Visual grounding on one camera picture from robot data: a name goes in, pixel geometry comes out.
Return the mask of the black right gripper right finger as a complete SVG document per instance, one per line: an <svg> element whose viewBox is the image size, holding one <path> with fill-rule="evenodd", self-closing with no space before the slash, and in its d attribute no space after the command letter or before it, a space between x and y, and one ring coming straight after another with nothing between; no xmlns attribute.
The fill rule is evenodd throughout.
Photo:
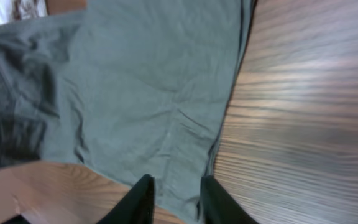
<svg viewBox="0 0 358 224"><path fill-rule="evenodd" d="M201 179L200 200L205 224L258 224L212 175Z"/></svg>

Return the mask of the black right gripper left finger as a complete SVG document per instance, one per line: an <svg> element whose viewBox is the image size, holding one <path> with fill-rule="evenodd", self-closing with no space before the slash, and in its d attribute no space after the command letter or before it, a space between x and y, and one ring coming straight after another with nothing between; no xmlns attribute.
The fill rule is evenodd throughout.
<svg viewBox="0 0 358 224"><path fill-rule="evenodd" d="M154 204L155 181L145 174L97 224L151 224Z"/></svg>

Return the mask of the grey shorts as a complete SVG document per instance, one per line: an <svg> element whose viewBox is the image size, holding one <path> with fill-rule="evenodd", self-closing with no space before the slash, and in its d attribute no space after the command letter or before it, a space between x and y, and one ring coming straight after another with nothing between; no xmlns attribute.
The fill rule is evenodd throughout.
<svg viewBox="0 0 358 224"><path fill-rule="evenodd" d="M252 0L91 1L0 26L0 168L83 164L200 223Z"/></svg>

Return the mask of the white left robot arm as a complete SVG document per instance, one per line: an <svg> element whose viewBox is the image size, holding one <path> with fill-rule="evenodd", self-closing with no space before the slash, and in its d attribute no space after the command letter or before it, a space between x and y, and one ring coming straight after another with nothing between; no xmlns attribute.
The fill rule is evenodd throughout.
<svg viewBox="0 0 358 224"><path fill-rule="evenodd" d="M45 0L0 0L0 25L46 16Z"/></svg>

